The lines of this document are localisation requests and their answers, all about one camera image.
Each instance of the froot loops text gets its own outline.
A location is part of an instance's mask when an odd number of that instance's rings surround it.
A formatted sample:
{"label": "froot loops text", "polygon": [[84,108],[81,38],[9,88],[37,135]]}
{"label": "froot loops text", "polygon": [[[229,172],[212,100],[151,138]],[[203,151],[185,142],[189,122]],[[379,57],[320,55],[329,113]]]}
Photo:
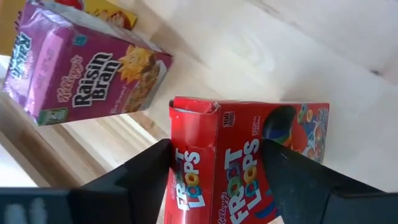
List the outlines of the froot loops text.
{"label": "froot loops text", "polygon": [[[249,211],[261,201],[259,182],[256,179],[257,160],[253,158],[259,146],[260,141],[253,139],[246,142],[241,150],[231,152],[231,149],[227,149],[225,152],[224,169],[228,180],[227,194],[231,197],[228,209],[232,224],[241,223],[249,215]],[[235,162],[241,157],[242,164]]]}
{"label": "froot loops text", "polygon": [[175,160],[177,161],[177,205],[181,210],[204,207],[205,200],[200,188],[199,170],[194,165],[200,162],[197,152],[181,153],[175,149]]}

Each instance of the wooden countertop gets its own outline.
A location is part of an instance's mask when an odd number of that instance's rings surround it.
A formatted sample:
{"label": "wooden countertop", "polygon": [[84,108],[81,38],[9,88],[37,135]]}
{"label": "wooden countertop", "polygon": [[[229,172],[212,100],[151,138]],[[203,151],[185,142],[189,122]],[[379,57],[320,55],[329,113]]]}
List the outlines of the wooden countertop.
{"label": "wooden countertop", "polygon": [[[398,133],[397,121],[390,119],[398,106],[389,103],[398,96],[398,2],[113,2],[138,15],[135,30],[170,52],[174,64],[152,106],[133,114],[37,127],[0,95],[0,131],[9,141],[8,151],[39,186],[85,184],[167,138],[168,102],[184,95],[330,102],[325,163],[395,190],[391,186],[398,177],[369,173],[391,169],[398,158],[384,150],[395,146],[393,134]],[[370,130],[369,125],[390,134]],[[374,146],[385,162],[371,163]]]}

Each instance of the yellow cereal box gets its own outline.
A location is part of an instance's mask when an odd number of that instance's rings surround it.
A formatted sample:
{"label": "yellow cereal box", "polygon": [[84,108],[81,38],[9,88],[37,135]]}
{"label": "yellow cereal box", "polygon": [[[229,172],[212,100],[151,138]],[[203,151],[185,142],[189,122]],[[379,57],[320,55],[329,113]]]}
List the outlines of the yellow cereal box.
{"label": "yellow cereal box", "polygon": [[[116,5],[107,2],[107,0],[44,0],[54,1],[67,6],[73,6],[79,10],[85,11],[104,21],[112,22],[119,27],[131,30],[134,26],[137,16],[133,13],[121,9]],[[16,29],[19,26],[21,11],[26,0],[0,0],[0,55],[11,55],[17,35]]]}

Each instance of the green label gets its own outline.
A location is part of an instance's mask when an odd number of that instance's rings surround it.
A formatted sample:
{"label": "green label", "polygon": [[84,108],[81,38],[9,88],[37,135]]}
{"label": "green label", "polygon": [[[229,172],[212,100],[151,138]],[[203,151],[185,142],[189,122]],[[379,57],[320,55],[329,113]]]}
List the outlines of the green label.
{"label": "green label", "polygon": [[56,108],[40,111],[38,125],[47,125],[64,122],[67,119],[68,108]]}

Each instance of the purple cereal box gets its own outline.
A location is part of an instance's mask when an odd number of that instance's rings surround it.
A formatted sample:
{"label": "purple cereal box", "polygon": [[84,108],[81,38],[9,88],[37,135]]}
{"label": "purple cereal box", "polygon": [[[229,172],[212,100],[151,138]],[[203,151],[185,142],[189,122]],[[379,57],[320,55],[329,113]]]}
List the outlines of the purple cereal box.
{"label": "purple cereal box", "polygon": [[4,90],[38,125],[143,110],[172,56],[53,2],[26,4]]}

